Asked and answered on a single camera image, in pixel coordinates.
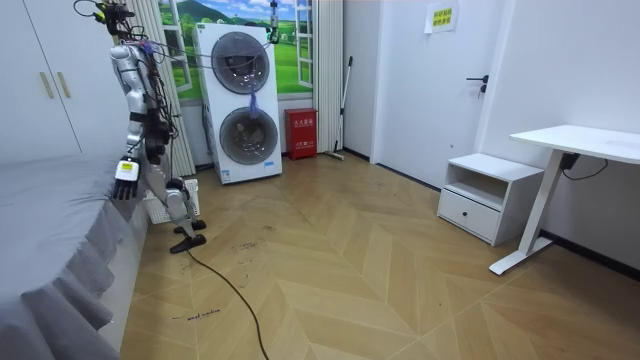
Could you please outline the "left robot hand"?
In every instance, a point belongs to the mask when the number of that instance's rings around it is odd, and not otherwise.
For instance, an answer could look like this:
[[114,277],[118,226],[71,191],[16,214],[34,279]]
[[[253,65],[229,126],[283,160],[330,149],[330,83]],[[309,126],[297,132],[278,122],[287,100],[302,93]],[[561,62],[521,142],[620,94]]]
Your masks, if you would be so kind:
[[137,196],[140,179],[140,161],[133,157],[123,157],[119,160],[112,198],[115,200],[129,200]]

